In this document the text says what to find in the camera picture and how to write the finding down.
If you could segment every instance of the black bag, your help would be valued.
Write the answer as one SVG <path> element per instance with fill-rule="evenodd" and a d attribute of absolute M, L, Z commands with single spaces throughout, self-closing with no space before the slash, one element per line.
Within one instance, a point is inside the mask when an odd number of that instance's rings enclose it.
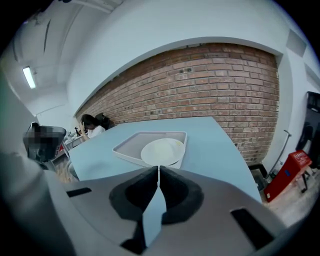
<path fill-rule="evenodd" d="M 100 122 L 100 125 L 105 129 L 105 130 L 108 130 L 109 129 L 109 125 L 110 125 L 110 119 L 109 117 L 106 117 L 104 115 L 104 113 L 100 113 L 100 114 L 97 114 L 95 116 L 96 119 L 98 119 L 98 121 Z"/>

